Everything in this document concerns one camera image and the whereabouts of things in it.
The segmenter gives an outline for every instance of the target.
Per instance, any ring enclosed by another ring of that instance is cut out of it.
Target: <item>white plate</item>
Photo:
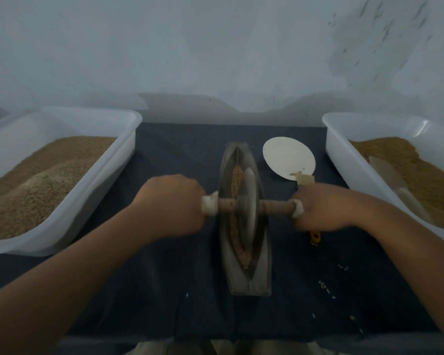
[[[316,160],[311,150],[301,142],[288,137],[274,137],[263,145],[263,157],[268,166],[279,176],[295,181],[291,173],[312,175]]]

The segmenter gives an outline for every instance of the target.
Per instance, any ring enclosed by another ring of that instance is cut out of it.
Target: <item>table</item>
[[[326,129],[141,124],[135,154],[79,237],[128,205],[147,179],[182,173],[211,193],[218,188],[225,144],[252,147],[267,198],[285,200],[296,183],[277,176],[262,155],[271,137],[295,138],[316,159],[317,182],[346,186],[325,153]],[[138,339],[277,338],[437,332],[380,245],[359,229],[323,233],[318,247],[287,217],[270,217],[273,291],[233,297],[221,265],[216,220],[190,237],[164,239],[128,260],[102,288],[70,334]],[[0,287],[45,258],[0,255]],[[329,293],[323,289],[323,282]]]

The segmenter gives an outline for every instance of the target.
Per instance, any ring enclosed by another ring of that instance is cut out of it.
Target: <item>white plastic tray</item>
[[[420,157],[444,171],[444,127],[417,116],[327,113],[326,152],[347,185],[394,204],[444,239],[444,229],[430,225],[403,204],[367,161],[350,144],[380,137],[401,137],[416,147]]]
[[[0,254],[46,256],[70,244],[133,154],[141,122],[134,111],[77,107],[43,107],[0,119],[0,177],[58,138],[117,137],[43,223],[0,240]]]

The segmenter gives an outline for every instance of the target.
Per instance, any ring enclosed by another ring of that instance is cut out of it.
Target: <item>forearm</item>
[[[390,204],[363,202],[358,226],[378,240],[444,332],[444,240]]]
[[[136,234],[144,216],[128,216],[132,211],[125,209],[0,289],[0,354],[49,350],[108,277],[153,240],[151,231]]]

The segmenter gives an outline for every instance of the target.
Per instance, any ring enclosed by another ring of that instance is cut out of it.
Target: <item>grain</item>
[[[235,166],[232,171],[231,195],[232,198],[237,199],[239,196],[240,185],[242,184],[243,171],[240,166]],[[248,270],[252,255],[250,251],[243,249],[240,239],[239,220],[237,215],[230,215],[230,238],[233,249],[239,262],[244,270]]]
[[[434,223],[444,229],[444,171],[423,161],[415,147],[399,137],[350,143],[367,161],[369,156],[374,156],[389,162]]]
[[[67,137],[47,144],[0,178],[0,239],[41,224],[115,141]]]

